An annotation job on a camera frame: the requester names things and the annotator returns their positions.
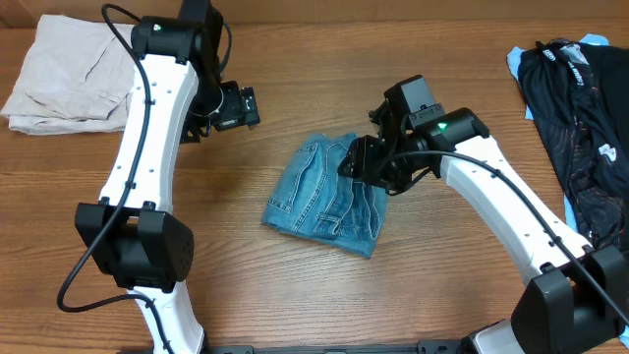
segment stack of white fabric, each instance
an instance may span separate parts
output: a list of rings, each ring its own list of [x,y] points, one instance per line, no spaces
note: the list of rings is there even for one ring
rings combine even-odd
[[[116,25],[130,42],[132,26]],[[0,114],[34,135],[124,129],[134,63],[106,24],[44,15]]]

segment blue denim fabric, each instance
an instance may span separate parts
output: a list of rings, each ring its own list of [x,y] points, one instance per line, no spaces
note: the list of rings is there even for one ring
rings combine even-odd
[[[338,166],[356,138],[355,134],[337,139],[310,136],[284,169],[262,222],[370,258],[384,225],[386,194],[338,175]]]

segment robotic arm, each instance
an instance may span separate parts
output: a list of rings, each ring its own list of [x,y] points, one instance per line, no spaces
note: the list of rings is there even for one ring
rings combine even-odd
[[[153,109],[134,180],[137,183],[124,200],[114,227],[94,248],[96,264],[129,294],[152,300],[153,308],[138,300],[154,341],[154,348],[146,353],[390,352],[387,346],[208,347],[185,283],[192,267],[194,238],[172,215],[172,178],[179,144],[198,142],[209,135],[211,127],[220,131],[259,122],[253,90],[240,90],[235,82],[221,84],[216,53],[222,26],[222,17],[208,0],[185,0],[177,20],[144,17],[134,28],[133,50],[149,77]],[[75,224],[88,247],[123,200],[141,140],[142,82],[137,72],[129,121],[99,203],[77,208]],[[554,216],[506,162],[488,128],[472,111],[445,114],[424,79],[415,77],[388,90],[385,102],[370,117],[378,126],[378,137],[355,140],[339,174],[393,193],[412,187],[419,180],[414,180],[413,174],[420,170],[443,177],[489,225],[527,285],[511,321],[493,324],[463,340],[420,341],[396,346],[394,352],[578,353],[620,334],[624,323],[598,297],[563,248],[593,275],[613,302],[623,305],[622,311],[627,290],[624,259],[613,248],[595,252],[585,238]],[[472,160],[499,171],[487,171]],[[548,230],[504,183],[504,177],[560,239],[548,237]]]

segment folded white towel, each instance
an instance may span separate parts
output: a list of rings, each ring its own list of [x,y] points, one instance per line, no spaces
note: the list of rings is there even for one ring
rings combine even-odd
[[[130,41],[131,26],[116,28]],[[27,134],[120,131],[133,83],[134,63],[106,24],[43,15],[0,114]]]

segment denim pocket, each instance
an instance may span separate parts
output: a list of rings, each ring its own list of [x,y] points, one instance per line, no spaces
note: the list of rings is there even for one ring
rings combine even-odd
[[[317,144],[300,147],[289,162],[268,200],[271,206],[290,213],[297,196],[304,172],[313,163]]]

